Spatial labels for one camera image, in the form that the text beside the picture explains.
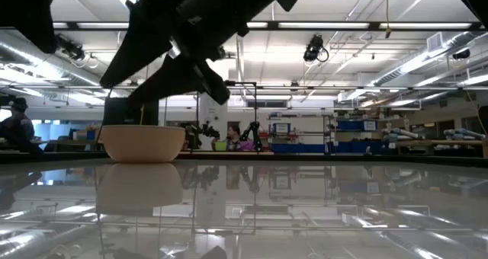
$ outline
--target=green object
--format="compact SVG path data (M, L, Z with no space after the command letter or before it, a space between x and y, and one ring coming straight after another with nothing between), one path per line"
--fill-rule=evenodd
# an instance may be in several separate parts
M215 142L215 150L218 152L225 152L227 150L227 142Z

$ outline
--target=reflective tabletop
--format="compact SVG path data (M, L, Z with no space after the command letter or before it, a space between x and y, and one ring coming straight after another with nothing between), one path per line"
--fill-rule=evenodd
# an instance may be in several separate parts
M488 258L487 183L397 162L0 165L0 258Z

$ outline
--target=ceiling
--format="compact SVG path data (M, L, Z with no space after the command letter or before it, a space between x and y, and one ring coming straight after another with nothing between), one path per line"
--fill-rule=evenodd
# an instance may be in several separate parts
M128 21L129 12L120 0L54 0L54 21ZM270 5L254 21L477 21L461 0L299 0L291 12L279 5ZM17 37L13 30L4 30ZM89 72L102 76L110 63L124 32L63 31L70 39L93 53L99 64ZM328 62L309 68L303 61L303 51L314 34L329 41ZM252 31L243 38L244 69L241 80L262 85L289 85L292 80L301 85L361 85L363 74L377 74L398 60L426 45L435 32L393 32L389 39L384 32L362 31ZM224 44L228 52L236 52L236 37ZM157 59L134 78L143 81L162 63ZM411 72L430 77L447 70L445 59ZM230 79L238 80L236 66L230 68ZM403 85L412 86L418 78ZM316 94L337 94L339 91L319 91Z

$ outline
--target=computer monitor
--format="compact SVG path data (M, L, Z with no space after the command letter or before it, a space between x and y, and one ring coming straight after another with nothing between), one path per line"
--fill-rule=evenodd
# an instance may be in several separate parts
M128 98L106 98L104 125L139 125L142 105L129 104ZM143 125L157 126L159 101L144 104Z

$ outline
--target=man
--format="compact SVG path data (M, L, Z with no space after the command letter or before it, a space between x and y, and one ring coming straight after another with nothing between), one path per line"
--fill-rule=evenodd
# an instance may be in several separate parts
M18 146L21 152L43 153L31 140L34 137L32 121L25 115L28 108L25 98L15 98L11 105L12 115L0 122L0 137Z

